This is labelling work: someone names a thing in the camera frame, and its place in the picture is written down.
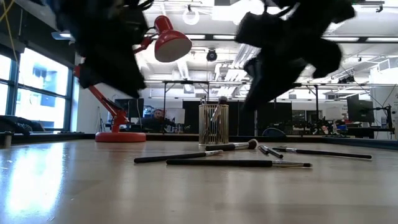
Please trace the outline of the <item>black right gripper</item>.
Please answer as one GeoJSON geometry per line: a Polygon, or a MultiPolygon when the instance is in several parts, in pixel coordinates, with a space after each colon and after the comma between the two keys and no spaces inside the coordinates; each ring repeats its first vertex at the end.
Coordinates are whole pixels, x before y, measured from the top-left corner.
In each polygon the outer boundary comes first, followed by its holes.
{"type": "Polygon", "coordinates": [[[261,60],[252,58],[244,65],[252,77],[244,109],[258,109],[290,90],[307,65],[315,67],[314,78],[336,71],[342,52],[337,43],[322,35],[340,19],[336,9],[296,9],[290,18],[283,19],[281,38],[262,47],[261,60]]]}

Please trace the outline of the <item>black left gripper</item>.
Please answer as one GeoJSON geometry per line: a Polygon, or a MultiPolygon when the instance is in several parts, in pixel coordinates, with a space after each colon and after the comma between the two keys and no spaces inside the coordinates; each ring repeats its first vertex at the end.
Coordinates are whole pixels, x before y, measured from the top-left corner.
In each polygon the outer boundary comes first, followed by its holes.
{"type": "Polygon", "coordinates": [[[58,28],[75,39],[77,54],[104,56],[104,61],[91,58],[78,65],[82,88],[105,83],[139,97],[145,83],[132,46],[149,30],[148,8],[149,0],[58,0],[58,28]]]}

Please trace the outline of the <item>medium round-head makeup brush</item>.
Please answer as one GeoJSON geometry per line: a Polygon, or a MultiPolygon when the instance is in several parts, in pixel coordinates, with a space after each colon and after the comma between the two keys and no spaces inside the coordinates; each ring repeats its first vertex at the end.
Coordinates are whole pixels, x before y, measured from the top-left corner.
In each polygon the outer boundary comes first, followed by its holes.
{"type": "Polygon", "coordinates": [[[258,141],[256,139],[251,139],[248,142],[239,142],[239,143],[228,143],[228,144],[219,144],[219,145],[210,145],[205,147],[205,151],[235,151],[235,150],[245,150],[245,149],[255,149],[258,145],[258,141]]]}

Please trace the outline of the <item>long thin black brush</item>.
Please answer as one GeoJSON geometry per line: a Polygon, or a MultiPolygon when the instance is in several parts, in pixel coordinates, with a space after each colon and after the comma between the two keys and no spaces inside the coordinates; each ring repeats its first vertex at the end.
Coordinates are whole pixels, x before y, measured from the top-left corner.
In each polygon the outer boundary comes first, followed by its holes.
{"type": "Polygon", "coordinates": [[[366,154],[348,154],[342,152],[330,152],[330,151],[315,151],[315,150],[306,150],[306,149],[296,149],[291,147],[273,147],[273,150],[279,152],[291,152],[297,154],[311,154],[311,155],[321,155],[321,156],[336,156],[336,157],[350,157],[357,159],[372,159],[371,155],[366,154]]]}

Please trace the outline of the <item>long black eyeshadow brush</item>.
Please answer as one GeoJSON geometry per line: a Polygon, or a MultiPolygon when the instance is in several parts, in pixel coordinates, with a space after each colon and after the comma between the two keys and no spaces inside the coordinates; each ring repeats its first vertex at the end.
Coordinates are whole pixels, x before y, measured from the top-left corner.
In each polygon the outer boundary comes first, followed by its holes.
{"type": "Polygon", "coordinates": [[[311,163],[289,161],[260,161],[260,160],[194,160],[168,159],[168,165],[176,166],[231,166],[231,167],[304,167],[311,168],[311,163]]]}

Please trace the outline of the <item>flat-ferrule black makeup brush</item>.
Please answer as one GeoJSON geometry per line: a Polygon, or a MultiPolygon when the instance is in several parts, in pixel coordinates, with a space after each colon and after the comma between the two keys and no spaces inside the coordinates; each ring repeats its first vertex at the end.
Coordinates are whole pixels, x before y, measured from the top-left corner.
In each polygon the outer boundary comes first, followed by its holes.
{"type": "Polygon", "coordinates": [[[191,159],[198,157],[206,157],[221,154],[223,150],[215,150],[215,151],[206,151],[206,152],[198,152],[192,154],[175,154],[169,156],[155,156],[155,157],[138,157],[134,159],[134,163],[142,164],[142,163],[150,163],[150,162],[159,162],[166,161],[167,159],[191,159]]]}

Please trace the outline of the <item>black computer monitor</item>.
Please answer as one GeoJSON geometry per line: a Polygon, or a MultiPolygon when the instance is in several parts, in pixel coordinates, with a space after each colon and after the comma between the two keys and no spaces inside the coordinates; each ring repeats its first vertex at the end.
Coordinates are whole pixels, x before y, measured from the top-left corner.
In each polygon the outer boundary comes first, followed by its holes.
{"type": "Polygon", "coordinates": [[[142,118],[144,115],[144,99],[115,99],[114,101],[125,112],[128,118],[142,118]]]}
{"type": "Polygon", "coordinates": [[[372,101],[360,100],[358,96],[347,98],[348,119],[352,122],[374,122],[372,101]]]}

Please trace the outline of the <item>black chair back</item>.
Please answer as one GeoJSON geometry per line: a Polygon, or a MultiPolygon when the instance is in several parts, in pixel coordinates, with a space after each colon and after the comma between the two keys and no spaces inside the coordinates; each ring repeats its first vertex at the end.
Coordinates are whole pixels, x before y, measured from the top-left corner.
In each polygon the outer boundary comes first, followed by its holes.
{"type": "Polygon", "coordinates": [[[262,132],[263,137],[270,137],[270,138],[285,138],[286,134],[277,128],[266,128],[262,132]]]}

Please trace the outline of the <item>person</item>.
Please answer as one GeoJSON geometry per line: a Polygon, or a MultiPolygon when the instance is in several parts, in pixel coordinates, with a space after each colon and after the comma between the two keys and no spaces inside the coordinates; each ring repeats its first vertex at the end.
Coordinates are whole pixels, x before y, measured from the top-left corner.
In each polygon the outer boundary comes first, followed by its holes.
{"type": "Polygon", "coordinates": [[[175,127],[175,123],[164,117],[164,111],[156,109],[153,116],[141,119],[142,130],[152,133],[161,133],[167,126],[175,127]]]}

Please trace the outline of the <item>red desk lamp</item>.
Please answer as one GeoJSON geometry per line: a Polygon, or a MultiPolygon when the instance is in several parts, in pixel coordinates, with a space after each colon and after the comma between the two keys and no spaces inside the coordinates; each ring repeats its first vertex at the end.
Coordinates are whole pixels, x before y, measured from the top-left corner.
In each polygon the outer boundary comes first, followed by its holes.
{"type": "MultiPolygon", "coordinates": [[[[157,31],[157,39],[151,36],[143,38],[140,47],[133,52],[139,53],[145,50],[152,42],[155,43],[155,58],[160,62],[173,62],[186,54],[192,48],[192,41],[182,32],[173,28],[170,19],[167,16],[158,16],[154,22],[154,29],[157,31]]],[[[112,116],[110,132],[97,132],[95,134],[96,142],[145,142],[146,134],[140,131],[130,132],[121,131],[122,125],[129,126],[130,118],[126,112],[115,102],[106,98],[96,87],[88,87],[94,97],[108,110],[112,116]]]]}

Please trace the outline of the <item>black bag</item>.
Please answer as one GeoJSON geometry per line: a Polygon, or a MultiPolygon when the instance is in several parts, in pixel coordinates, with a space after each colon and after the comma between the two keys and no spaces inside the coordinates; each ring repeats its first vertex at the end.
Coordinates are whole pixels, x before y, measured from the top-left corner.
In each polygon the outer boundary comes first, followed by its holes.
{"type": "Polygon", "coordinates": [[[44,131],[44,127],[37,121],[11,115],[0,115],[0,133],[10,132],[28,136],[33,132],[44,131]]]}

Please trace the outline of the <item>distant black workcell frame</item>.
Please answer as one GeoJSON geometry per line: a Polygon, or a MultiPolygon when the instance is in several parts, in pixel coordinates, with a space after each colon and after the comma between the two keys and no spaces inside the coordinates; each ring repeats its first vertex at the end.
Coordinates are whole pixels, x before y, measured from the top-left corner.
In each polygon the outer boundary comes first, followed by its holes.
{"type": "MultiPolygon", "coordinates": [[[[163,111],[164,116],[166,115],[165,107],[166,107],[166,99],[167,99],[167,92],[174,87],[175,84],[179,85],[206,85],[207,88],[204,89],[206,93],[206,97],[208,101],[214,100],[214,98],[210,98],[210,86],[211,85],[219,85],[219,86],[244,86],[244,85],[251,85],[251,82],[219,82],[219,81],[201,81],[201,80],[161,80],[160,81],[164,85],[164,95],[163,95],[163,111]]],[[[318,123],[320,120],[320,111],[319,111],[319,97],[318,97],[318,89],[319,86],[325,85],[324,83],[298,83],[295,82],[292,84],[292,89],[305,87],[309,90],[309,92],[315,95],[315,104],[316,104],[316,122],[318,123]]]]}

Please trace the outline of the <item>black aluminium table frame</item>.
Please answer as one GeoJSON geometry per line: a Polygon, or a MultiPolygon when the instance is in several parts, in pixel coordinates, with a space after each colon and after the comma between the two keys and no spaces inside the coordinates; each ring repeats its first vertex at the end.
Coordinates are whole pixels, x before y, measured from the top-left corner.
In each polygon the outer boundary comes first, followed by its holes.
{"type": "MultiPolygon", "coordinates": [[[[33,144],[42,142],[61,142],[61,141],[76,141],[76,140],[94,140],[94,134],[84,133],[63,133],[63,134],[31,134],[24,136],[22,134],[15,134],[11,138],[12,144],[33,144]]],[[[256,138],[259,142],[281,142],[281,143],[323,143],[323,144],[339,144],[357,147],[370,147],[376,149],[388,149],[398,151],[398,141],[393,140],[378,140],[378,139],[361,139],[361,138],[337,138],[337,137],[297,137],[288,136],[285,138],[272,138],[258,136],[256,138]]],[[[148,141],[198,141],[198,136],[189,134],[148,134],[148,141]]]]}

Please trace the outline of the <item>small grey post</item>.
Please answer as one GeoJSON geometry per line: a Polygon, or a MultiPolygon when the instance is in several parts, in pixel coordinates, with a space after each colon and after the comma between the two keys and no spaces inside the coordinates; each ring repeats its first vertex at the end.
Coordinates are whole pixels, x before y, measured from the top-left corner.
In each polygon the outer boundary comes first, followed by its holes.
{"type": "Polygon", "coordinates": [[[0,133],[0,136],[2,136],[4,139],[2,140],[2,148],[9,148],[11,147],[12,144],[12,138],[14,136],[13,132],[6,131],[3,133],[0,133]]]}

